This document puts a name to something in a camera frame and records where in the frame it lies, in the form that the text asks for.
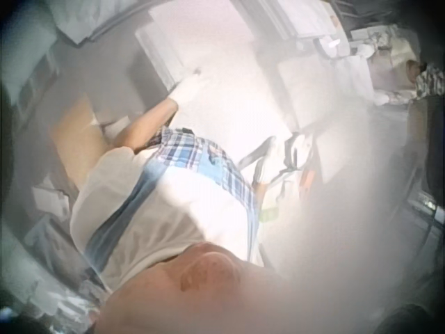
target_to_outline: white paper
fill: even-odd
[[[70,203],[61,191],[33,187],[35,206],[42,212],[49,212],[64,221],[70,215]]]
[[[175,0],[149,13],[189,67],[209,54],[254,40],[230,0]]]
[[[278,3],[300,38],[334,35],[337,32],[321,1],[278,0]]]

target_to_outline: hand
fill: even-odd
[[[194,72],[182,80],[168,96],[178,106],[183,106],[195,98],[195,96],[209,83],[208,78],[200,72]]]

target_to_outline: camouflage clothing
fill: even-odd
[[[428,64],[426,70],[416,78],[416,100],[444,93],[444,73],[434,65]]]

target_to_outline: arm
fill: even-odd
[[[185,78],[169,97],[126,127],[115,140],[115,147],[126,146],[135,153],[143,150],[148,141],[178,111],[179,106],[189,103],[207,84],[199,72]]]
[[[123,129],[114,142],[115,148],[125,146],[134,152],[142,150],[177,110],[178,104],[169,97],[166,98]]]

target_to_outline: person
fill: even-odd
[[[433,64],[408,60],[406,72],[408,79],[416,85],[416,100],[445,94],[444,72]]]
[[[270,319],[289,309],[278,307],[289,286],[256,241],[277,141],[250,185],[219,145],[164,126],[207,84],[191,75],[124,129],[79,193],[72,238],[111,293],[89,333],[279,333],[286,322]]]

